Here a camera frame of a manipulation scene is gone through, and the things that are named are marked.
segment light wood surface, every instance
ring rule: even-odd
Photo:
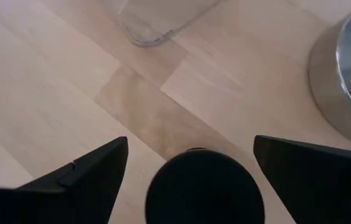
[[[0,187],[129,139],[111,223],[144,223],[166,160],[191,147],[253,175],[266,223],[293,223],[253,156],[257,134],[351,150],[321,115],[306,62],[351,1],[227,0],[172,40],[128,42],[102,0],[0,0]]]

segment stainless steel bowl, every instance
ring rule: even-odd
[[[351,15],[316,42],[309,78],[325,117],[351,139]]]

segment clear glass bottle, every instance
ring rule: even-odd
[[[222,0],[100,0],[135,45],[167,40]]]

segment black plastic object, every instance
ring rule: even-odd
[[[168,161],[146,198],[147,224],[264,223],[260,191],[232,158],[193,149]]]
[[[254,153],[296,223],[351,223],[351,151],[257,136]]]
[[[18,189],[0,189],[0,223],[107,224],[127,157],[121,137]]]

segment metal pot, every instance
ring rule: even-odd
[[[316,42],[309,61],[309,78],[325,117],[351,139],[351,15]]]

